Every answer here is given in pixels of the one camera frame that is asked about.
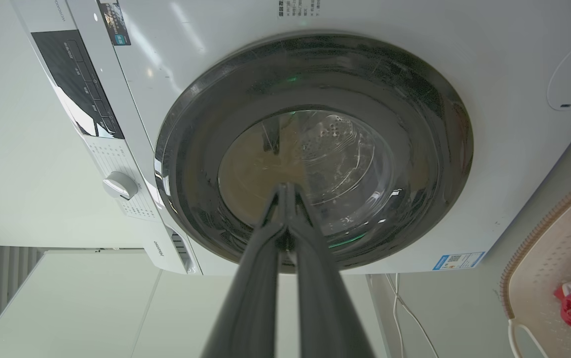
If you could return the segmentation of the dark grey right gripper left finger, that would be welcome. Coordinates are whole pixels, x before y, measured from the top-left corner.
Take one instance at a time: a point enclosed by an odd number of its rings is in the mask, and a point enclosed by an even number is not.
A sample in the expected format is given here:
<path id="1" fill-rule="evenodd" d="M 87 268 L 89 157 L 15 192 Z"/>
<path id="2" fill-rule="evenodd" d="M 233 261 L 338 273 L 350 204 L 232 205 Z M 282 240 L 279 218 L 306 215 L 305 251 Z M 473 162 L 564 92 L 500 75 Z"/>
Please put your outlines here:
<path id="1" fill-rule="evenodd" d="M 274 358 L 279 240 L 287 185 L 276 185 L 245 248 L 201 358 Z"/>

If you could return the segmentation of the blue energy label sticker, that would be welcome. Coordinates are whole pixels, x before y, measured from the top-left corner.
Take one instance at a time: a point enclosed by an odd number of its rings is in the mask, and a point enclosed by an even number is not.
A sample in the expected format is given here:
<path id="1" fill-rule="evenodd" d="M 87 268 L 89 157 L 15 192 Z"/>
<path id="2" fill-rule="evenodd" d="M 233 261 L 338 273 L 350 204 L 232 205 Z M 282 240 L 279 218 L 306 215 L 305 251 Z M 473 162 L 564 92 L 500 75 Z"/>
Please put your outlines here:
<path id="1" fill-rule="evenodd" d="M 485 252 L 444 255 L 438 260 L 433 270 L 470 269 L 478 265 Z"/>

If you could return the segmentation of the round dark washing machine door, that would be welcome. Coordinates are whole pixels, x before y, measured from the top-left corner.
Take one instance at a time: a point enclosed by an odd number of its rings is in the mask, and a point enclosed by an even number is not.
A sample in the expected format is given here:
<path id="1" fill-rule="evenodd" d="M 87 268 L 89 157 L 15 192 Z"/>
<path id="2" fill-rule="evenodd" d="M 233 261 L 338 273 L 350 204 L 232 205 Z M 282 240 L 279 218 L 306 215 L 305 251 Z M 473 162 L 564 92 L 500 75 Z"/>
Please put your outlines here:
<path id="1" fill-rule="evenodd" d="M 388 258 L 454 206 L 474 157 L 470 118 L 419 57 L 376 39 L 307 34 L 215 64 L 158 136 L 174 221 L 238 263 L 279 183 L 299 185 L 340 269 Z"/>

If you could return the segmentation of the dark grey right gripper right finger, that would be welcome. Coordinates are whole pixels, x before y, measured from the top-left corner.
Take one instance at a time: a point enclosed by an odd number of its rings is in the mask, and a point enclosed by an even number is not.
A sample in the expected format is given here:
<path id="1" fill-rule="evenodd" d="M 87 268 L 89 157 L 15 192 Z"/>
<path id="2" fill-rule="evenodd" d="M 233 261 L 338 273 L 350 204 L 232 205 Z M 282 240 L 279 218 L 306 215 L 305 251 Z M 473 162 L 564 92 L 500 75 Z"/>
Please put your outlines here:
<path id="1" fill-rule="evenodd" d="M 298 281 L 300 358 L 375 358 L 302 188 L 286 183 L 285 193 L 285 249 Z"/>

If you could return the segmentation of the beige plastic laundry basket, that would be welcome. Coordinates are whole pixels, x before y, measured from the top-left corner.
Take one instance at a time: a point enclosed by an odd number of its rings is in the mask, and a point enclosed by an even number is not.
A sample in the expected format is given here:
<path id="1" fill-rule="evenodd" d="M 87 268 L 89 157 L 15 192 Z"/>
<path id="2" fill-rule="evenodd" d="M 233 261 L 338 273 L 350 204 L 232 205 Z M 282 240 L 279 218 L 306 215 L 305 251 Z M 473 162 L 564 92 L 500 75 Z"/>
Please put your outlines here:
<path id="1" fill-rule="evenodd" d="M 517 331 L 543 358 L 571 358 L 571 326 L 555 292 L 571 288 L 571 191 L 534 227 L 504 270 L 500 283 L 513 358 L 524 358 Z"/>

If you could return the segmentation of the silver washing machine dial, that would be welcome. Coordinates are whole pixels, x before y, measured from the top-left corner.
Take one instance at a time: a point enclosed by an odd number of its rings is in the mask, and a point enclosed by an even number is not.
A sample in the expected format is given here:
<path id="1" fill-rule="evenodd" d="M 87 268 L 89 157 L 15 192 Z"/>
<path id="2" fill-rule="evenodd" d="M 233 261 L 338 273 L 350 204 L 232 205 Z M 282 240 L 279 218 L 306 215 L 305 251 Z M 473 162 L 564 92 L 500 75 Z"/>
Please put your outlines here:
<path id="1" fill-rule="evenodd" d="M 114 198 L 131 200 L 139 191 L 138 184 L 122 172 L 111 172 L 102 180 L 104 190 Z"/>

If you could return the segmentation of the white front-load washing machine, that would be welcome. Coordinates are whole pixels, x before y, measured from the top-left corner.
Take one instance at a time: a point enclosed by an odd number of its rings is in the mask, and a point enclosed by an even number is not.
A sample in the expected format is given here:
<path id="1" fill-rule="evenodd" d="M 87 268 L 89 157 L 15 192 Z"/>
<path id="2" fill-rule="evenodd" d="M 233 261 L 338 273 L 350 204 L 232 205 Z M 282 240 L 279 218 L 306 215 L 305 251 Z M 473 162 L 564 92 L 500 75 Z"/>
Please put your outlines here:
<path id="1" fill-rule="evenodd" d="M 199 75 L 277 38 L 343 34 L 402 48 L 438 71 L 471 121 L 474 157 L 454 206 L 408 247 L 346 274 L 433 270 L 488 252 L 571 143 L 571 0 L 10 0 L 102 179 L 152 263 L 232 275 L 172 218 L 156 184 L 161 126 Z"/>

